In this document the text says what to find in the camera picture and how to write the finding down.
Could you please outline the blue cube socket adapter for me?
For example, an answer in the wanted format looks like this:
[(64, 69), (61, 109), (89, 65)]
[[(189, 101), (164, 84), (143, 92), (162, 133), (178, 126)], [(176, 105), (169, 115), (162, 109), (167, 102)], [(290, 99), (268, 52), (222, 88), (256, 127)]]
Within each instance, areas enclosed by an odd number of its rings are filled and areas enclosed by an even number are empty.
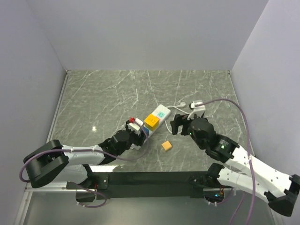
[(146, 128), (145, 126), (143, 126), (143, 130), (145, 131), (146, 135), (149, 137), (150, 136), (150, 131), (148, 128)]

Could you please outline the white power strip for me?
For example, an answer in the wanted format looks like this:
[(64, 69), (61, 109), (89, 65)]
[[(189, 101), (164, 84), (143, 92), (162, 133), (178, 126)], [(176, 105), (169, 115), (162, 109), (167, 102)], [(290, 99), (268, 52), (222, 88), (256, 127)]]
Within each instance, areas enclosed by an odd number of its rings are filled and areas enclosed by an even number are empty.
[(163, 106), (163, 105), (159, 105), (159, 106), (151, 113), (151, 114), (157, 116), (157, 117), (160, 119), (160, 122), (159, 122), (158, 127), (157, 127), (154, 131), (150, 131), (150, 136), (149, 136), (149, 138), (150, 138), (150, 137), (157, 131), (157, 129), (165, 122), (165, 120), (168, 118), (168, 116), (170, 115), (170, 113), (171, 113), (171, 111), (170, 111), (167, 107), (165, 107), (165, 106)]

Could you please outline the yellow cube socket adapter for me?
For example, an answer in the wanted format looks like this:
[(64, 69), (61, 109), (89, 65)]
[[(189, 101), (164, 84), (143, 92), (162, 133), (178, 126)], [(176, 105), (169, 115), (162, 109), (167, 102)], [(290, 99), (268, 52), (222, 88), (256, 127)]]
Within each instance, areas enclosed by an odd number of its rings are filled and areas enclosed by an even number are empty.
[(150, 131), (154, 131), (158, 127), (159, 122), (160, 119), (153, 114), (149, 114), (144, 120), (145, 127)]

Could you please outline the small orange plug adapter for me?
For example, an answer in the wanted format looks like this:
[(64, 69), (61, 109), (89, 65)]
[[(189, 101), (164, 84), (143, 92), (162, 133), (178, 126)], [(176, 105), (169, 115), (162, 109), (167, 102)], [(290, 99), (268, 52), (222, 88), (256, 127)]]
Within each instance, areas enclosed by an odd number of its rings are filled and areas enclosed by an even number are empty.
[(161, 146), (162, 146), (164, 151), (168, 151), (172, 148), (172, 145), (169, 141), (166, 141), (166, 142), (162, 143)]

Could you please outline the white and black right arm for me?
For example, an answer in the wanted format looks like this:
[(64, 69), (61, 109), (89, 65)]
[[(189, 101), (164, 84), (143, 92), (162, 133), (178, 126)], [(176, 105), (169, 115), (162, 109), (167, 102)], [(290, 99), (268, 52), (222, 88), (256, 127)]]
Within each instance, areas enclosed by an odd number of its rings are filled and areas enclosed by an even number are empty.
[(172, 134), (182, 127), (181, 135), (190, 136), (196, 145), (212, 159), (206, 175), (211, 187), (219, 184), (238, 188), (265, 201), (275, 212), (290, 217), (300, 192), (300, 177), (282, 173), (257, 159), (232, 139), (217, 134), (204, 117), (192, 120), (177, 114), (170, 122)]

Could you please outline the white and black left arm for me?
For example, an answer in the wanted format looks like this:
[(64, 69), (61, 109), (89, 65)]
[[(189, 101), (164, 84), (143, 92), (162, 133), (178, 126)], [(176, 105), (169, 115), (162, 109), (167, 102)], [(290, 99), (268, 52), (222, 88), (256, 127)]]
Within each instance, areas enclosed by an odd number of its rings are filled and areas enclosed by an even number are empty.
[(51, 140), (24, 158), (19, 178), (33, 188), (44, 187), (55, 180), (89, 188), (97, 182), (91, 165), (106, 165), (116, 159), (130, 161), (121, 155), (133, 144), (141, 147), (148, 142), (149, 133), (145, 128), (139, 134), (119, 130), (102, 143), (88, 147), (67, 146), (59, 140)]

